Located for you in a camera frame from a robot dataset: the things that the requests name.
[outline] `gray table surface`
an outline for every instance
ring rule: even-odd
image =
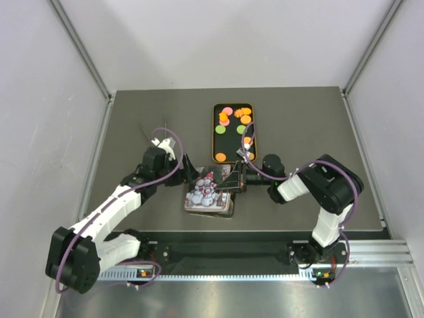
[[[212,160],[212,107],[218,103],[250,103],[254,107],[258,161],[278,154],[286,171],[330,154],[365,183],[351,230],[382,229],[378,210],[338,87],[175,89],[118,91],[99,158],[88,211],[93,211],[131,173],[149,145],[150,133],[163,126],[183,141],[193,165]],[[189,215],[183,209],[186,186],[165,188],[118,225],[118,230],[146,231],[300,231],[317,222],[319,205],[311,195],[277,205],[266,187],[250,187],[238,195],[232,219]]]
[[[396,268],[348,268],[329,290],[311,282],[156,282],[138,291],[107,286],[65,293],[56,317],[412,317]]]

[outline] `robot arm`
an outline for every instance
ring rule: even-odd
[[[157,186],[178,186],[190,183],[199,176],[184,154],[183,167],[168,178],[163,178],[178,165],[172,150],[175,142],[167,138],[162,142],[154,139],[152,143],[155,147],[147,149],[142,163],[122,180],[95,211],[69,229],[60,227],[54,232],[46,265],[47,276],[56,278],[64,254],[78,234],[62,268],[60,282],[80,293],[87,292],[101,272],[140,253],[143,242],[136,234],[131,235],[131,230],[113,240],[104,240],[126,216],[156,193]]]
[[[328,162],[340,168],[350,178],[358,195],[362,193],[362,180],[340,162],[327,154],[320,157],[318,162]],[[339,241],[340,224],[353,206],[354,194],[348,180],[328,166],[312,164],[280,184],[277,190],[284,200],[282,203],[306,193],[317,200],[321,207],[310,243],[318,255],[326,255]]]
[[[351,179],[358,194],[364,189],[362,180],[331,156],[325,154],[318,161],[328,162],[341,169]],[[275,154],[264,157],[260,170],[269,176],[286,176],[284,165]],[[268,185],[268,195],[280,204],[310,193],[320,205],[318,222],[309,241],[316,253],[314,259],[319,260],[338,243],[339,225],[352,207],[354,194],[349,182],[336,170],[322,164],[312,164],[284,182],[275,182],[258,174],[245,161],[238,161],[232,173],[217,189],[240,193],[246,191],[249,185]]]

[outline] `metal frame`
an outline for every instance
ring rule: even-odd
[[[312,265],[297,274],[235,274],[235,275],[170,275],[158,277],[158,281],[310,281],[313,268],[330,268],[330,264]],[[411,253],[404,240],[352,240],[350,242],[349,268],[414,268]],[[137,278],[137,270],[151,266],[114,266],[100,274],[99,281],[148,281]]]
[[[107,124],[109,122],[109,117],[111,114],[111,108],[113,106],[113,96],[109,93],[105,83],[101,79],[101,76],[99,75],[99,72],[97,71],[93,61],[91,60],[87,50],[85,49],[82,41],[80,40],[74,26],[72,25],[71,21],[69,20],[62,4],[60,3],[60,0],[48,0],[49,4],[51,4],[53,11],[59,18],[61,24],[65,28],[66,32],[68,33],[68,36],[70,37],[71,41],[74,43],[76,50],[78,51],[78,54],[80,55],[83,63],[87,66],[90,74],[93,76],[98,88],[102,92],[102,94],[107,98],[108,104],[105,108],[105,113],[103,116],[102,124],[99,129],[99,134],[97,137],[97,142],[95,145],[95,150],[93,151],[93,156],[90,162],[90,168],[89,173],[87,175],[87,181],[86,185],[83,191],[81,203],[79,206],[79,215],[78,218],[82,216],[84,211],[87,207],[87,202],[89,198],[89,194],[91,192],[91,187],[93,185],[93,179],[95,175],[95,171],[97,169],[97,162],[99,155],[101,153],[101,148],[103,145],[103,140],[107,128]],[[352,91],[356,81],[360,77],[361,73],[363,72],[364,68],[366,67],[369,59],[375,52],[378,44],[380,43],[382,37],[386,33],[390,23],[393,21],[394,17],[396,16],[396,13],[399,11],[401,5],[403,4],[404,0],[394,0],[388,9],[388,12],[386,13],[386,16],[384,17],[381,25],[378,27],[378,30],[373,36],[372,41],[368,45],[367,49],[365,50],[364,54],[362,55],[355,71],[352,73],[346,87],[341,91],[342,97],[344,99],[346,110],[348,112],[350,122],[352,124],[352,128],[354,130],[354,134],[356,137],[356,141],[358,143],[360,153],[362,156],[362,160],[364,162],[366,172],[368,174],[368,179],[370,180],[371,186],[372,186],[372,192],[374,194],[374,198],[376,200],[379,214],[382,220],[382,224],[385,225],[386,222],[388,223],[388,228],[390,230],[390,221],[387,220],[386,214],[384,213],[384,203],[381,200],[380,190],[378,188],[378,184],[375,181],[375,176],[372,171],[372,166],[370,164],[370,161],[368,159],[367,151],[364,147],[363,138],[361,136],[361,133],[357,127],[356,118],[354,116],[354,112],[352,111],[352,106],[350,104],[348,95]],[[259,241],[266,240],[266,235],[273,235],[276,234],[277,236],[280,235],[279,233],[266,233],[262,238],[259,239]],[[368,237],[373,237],[372,233],[364,232],[364,235],[368,235]],[[287,235],[291,235],[293,237],[296,236],[295,233],[287,233]],[[424,317],[424,292],[421,285],[421,282],[419,281],[417,270],[415,269],[415,266],[413,265],[412,257],[409,253],[409,249],[407,248],[407,244],[404,240],[351,240],[351,255],[350,255],[350,262],[348,267],[349,268],[375,268],[375,267],[396,267],[399,271],[399,276],[402,281],[403,289],[405,292],[405,296],[408,300],[411,312],[414,317]],[[106,280],[106,276],[114,276],[119,279],[125,279],[127,278],[125,275],[125,272],[133,272],[134,268],[128,269],[128,268],[112,268],[109,271],[106,271],[106,274],[103,274],[99,279],[100,280]],[[306,271],[300,271],[297,274],[282,274],[282,275],[250,275],[250,276],[231,276],[231,275],[224,275],[224,276],[172,276],[172,275],[163,275],[159,277],[158,280],[309,280],[310,275],[309,272]],[[41,317],[45,318],[51,318],[54,317],[58,304],[59,304],[59,298],[60,296],[56,294],[54,290],[54,284],[53,281],[50,284],[50,289],[48,291],[48,294],[46,296],[46,301],[43,305],[43,310],[41,313]]]
[[[355,85],[356,81],[358,80],[359,76],[361,75],[362,71],[364,70],[365,66],[367,65],[369,59],[371,58],[371,56],[375,52],[378,44],[380,43],[381,39],[385,35],[388,27],[390,26],[390,23],[392,23],[394,17],[396,16],[396,13],[398,13],[403,2],[404,2],[404,0],[394,0],[392,2],[392,5],[390,6],[389,10],[385,14],[383,21],[381,22],[376,33],[372,37],[372,40],[369,43],[368,47],[366,48],[361,59],[359,60],[358,65],[355,67],[353,74],[349,78],[349,80],[346,84],[346,87],[343,89],[344,94],[348,95],[352,91],[353,86]]]
[[[68,33],[70,40],[74,44],[79,56],[82,59],[82,62],[85,64],[85,66],[87,66],[87,69],[90,72],[91,76],[93,76],[94,82],[97,84],[103,96],[105,96],[106,99],[110,100],[111,94],[109,93],[105,82],[102,80],[99,72],[94,66],[93,60],[90,58],[90,55],[85,49],[85,46],[83,45],[80,37],[78,36],[78,33],[72,25],[71,20],[66,14],[62,4],[59,2],[59,0],[48,0],[48,2],[56,16],[59,18],[60,23],[64,27],[65,31]]]

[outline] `cable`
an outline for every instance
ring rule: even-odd
[[[261,174],[262,176],[269,178],[271,180],[276,180],[276,181],[285,181],[288,180],[290,177],[283,177],[283,178],[277,178],[274,176],[270,176],[266,173],[264,173],[263,171],[261,171],[260,169],[258,169],[248,158],[247,153],[246,153],[246,149],[244,148],[244,137],[246,136],[246,132],[248,130],[248,128],[250,126],[254,127],[254,132],[256,132],[256,125],[254,124],[254,122],[249,123],[246,128],[244,129],[244,132],[242,134],[241,137],[241,144],[242,144],[242,151],[244,154],[244,159],[246,160],[246,162],[248,163],[248,165],[254,169],[256,172],[258,172],[259,174]],[[323,160],[314,160],[311,161],[310,163],[302,166],[300,169],[296,170],[294,172],[293,175],[296,175],[297,173],[301,172],[302,170],[306,169],[307,167],[309,167],[312,164],[321,164],[323,166],[327,166],[330,167],[332,169],[334,169],[336,172],[338,172],[342,177],[344,177],[346,179],[346,181],[349,183],[350,188],[352,189],[353,192],[353,204],[352,207],[350,208],[350,211],[346,214],[346,217],[344,218],[344,221],[341,222],[339,224],[339,233],[340,236],[344,238],[344,240],[346,241],[346,259],[344,260],[343,263],[343,267],[341,269],[341,271],[339,272],[339,275],[336,276],[336,278],[329,284],[329,285],[333,285],[337,280],[339,280],[340,276],[343,274],[343,272],[345,271],[347,264],[349,263],[349,256],[350,256],[350,245],[349,245],[349,241],[347,239],[347,236],[343,233],[343,229],[345,228],[345,224],[347,222],[349,222],[349,220],[354,216],[354,214],[356,213],[356,210],[358,209],[358,190],[356,189],[356,186],[354,185],[353,181],[351,180],[351,178],[347,175],[346,172],[344,172],[343,170],[341,170],[338,166],[336,166],[335,164],[332,164],[330,162],[327,161],[323,161]]]
[[[159,182],[162,182],[166,179],[168,179],[170,176],[172,176],[174,173],[177,172],[178,169],[180,169],[180,166],[183,162],[183,157],[184,157],[184,149],[183,149],[183,145],[181,142],[181,139],[177,136],[176,133],[174,133],[173,131],[171,131],[170,129],[167,129],[165,127],[158,127],[156,128],[152,134],[155,134],[157,131],[166,131],[168,133],[170,133],[175,140],[178,142],[178,146],[180,147],[180,158],[178,159],[178,163],[176,165],[176,167],[167,175],[154,180],[154,181],[150,181],[150,182],[146,182],[145,184],[140,184],[140,185],[136,185],[134,187],[132,187],[131,189],[125,190],[122,193],[120,193],[118,195],[118,197],[122,197],[123,195],[127,194],[128,192],[132,192],[134,190],[137,189],[141,189],[143,187],[148,187],[148,186],[153,186],[154,184],[157,184]],[[64,287],[62,290],[60,289],[60,278],[62,277],[62,272],[64,270],[64,266],[66,263],[66,260],[68,259],[68,256],[72,250],[72,248],[74,247],[76,241],[81,237],[82,233],[84,233],[84,231],[91,225],[93,224],[93,222],[96,220],[96,218],[98,218],[100,216],[101,213],[103,213],[108,207],[110,207],[115,201],[117,200],[116,197],[114,197],[113,199],[111,199],[109,202],[107,202],[100,210],[100,213],[96,213],[79,231],[78,233],[73,237],[73,239],[71,240],[70,244],[68,245],[67,249],[65,250],[65,253],[60,261],[59,264],[59,268],[58,268],[58,273],[56,274],[56,283],[55,283],[55,288],[56,288],[56,292],[57,293],[63,293],[64,291],[66,291],[68,288]]]
[[[152,285],[153,282],[159,277],[160,273],[162,273],[162,267],[159,263],[157,262],[152,262],[151,260],[142,260],[142,261],[134,261],[134,262],[123,262],[120,263],[119,265],[153,265],[155,267],[157,267],[157,272],[155,272],[155,275],[153,276],[153,278],[151,278],[149,281],[147,281],[144,285],[139,285],[138,288],[144,288],[147,287],[149,285]],[[68,309],[72,312],[75,312],[79,309],[81,309],[81,307],[83,307],[84,305],[86,305],[88,302],[90,302],[95,296],[97,296],[99,293],[104,292],[105,290],[109,289],[110,287],[113,286],[123,286],[123,285],[128,285],[126,282],[115,282],[109,285],[106,285],[102,288],[99,288],[97,291],[94,292],[93,295],[91,295],[91,297],[83,302],[82,304],[80,304],[79,306],[72,306],[72,304],[70,303],[69,297],[66,298],[66,305],[68,306]]]

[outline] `orange disc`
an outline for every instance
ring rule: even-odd
[[[222,152],[218,153],[215,155],[215,159],[218,162],[224,162],[225,159],[227,159],[227,156],[225,156],[225,154],[223,154]]]
[[[226,113],[219,114],[219,120],[222,121],[223,123],[228,121],[228,115]]]
[[[240,118],[240,121],[242,124],[247,125],[252,121],[252,119],[250,118],[250,116],[244,115]]]
[[[242,117],[244,114],[243,114],[243,110],[242,109],[237,109],[235,112],[234,112],[234,116],[235,117],[237,117],[237,118],[240,118],[240,117]]]
[[[252,113],[252,109],[250,108],[242,108],[244,115],[250,115]]]

